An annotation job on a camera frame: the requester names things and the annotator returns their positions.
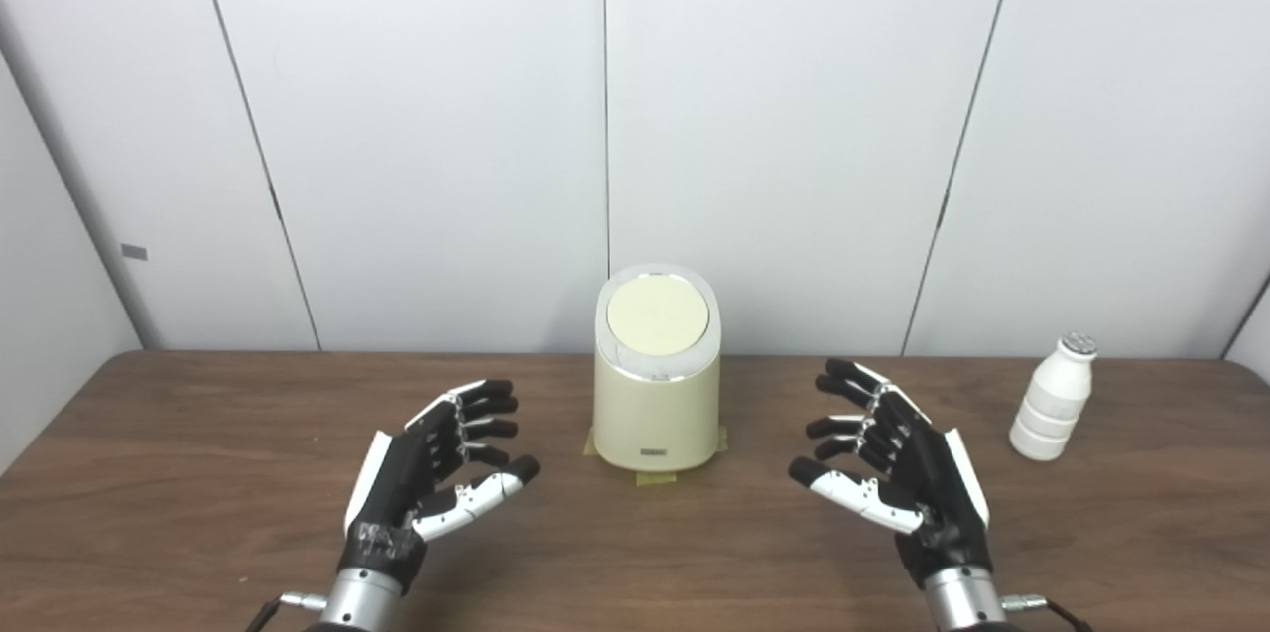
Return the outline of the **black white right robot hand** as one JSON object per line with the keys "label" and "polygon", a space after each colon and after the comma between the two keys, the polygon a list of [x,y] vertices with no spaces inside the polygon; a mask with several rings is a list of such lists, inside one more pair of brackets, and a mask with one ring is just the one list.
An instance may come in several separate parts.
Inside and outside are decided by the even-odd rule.
{"label": "black white right robot hand", "polygon": [[859,409],[806,424],[812,456],[787,473],[861,519],[894,534],[916,586],[945,569],[993,572],[991,511],[956,429],[940,430],[898,385],[856,360],[826,360],[817,390]]}

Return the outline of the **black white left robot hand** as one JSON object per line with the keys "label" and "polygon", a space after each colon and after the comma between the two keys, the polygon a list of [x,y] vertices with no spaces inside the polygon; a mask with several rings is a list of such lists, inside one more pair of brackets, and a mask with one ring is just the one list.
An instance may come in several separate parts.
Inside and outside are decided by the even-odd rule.
{"label": "black white left robot hand", "polygon": [[395,434],[376,431],[353,487],[337,569],[367,569],[410,591],[428,546],[517,495],[540,472],[488,439],[512,439],[509,379],[478,379],[436,396]]}

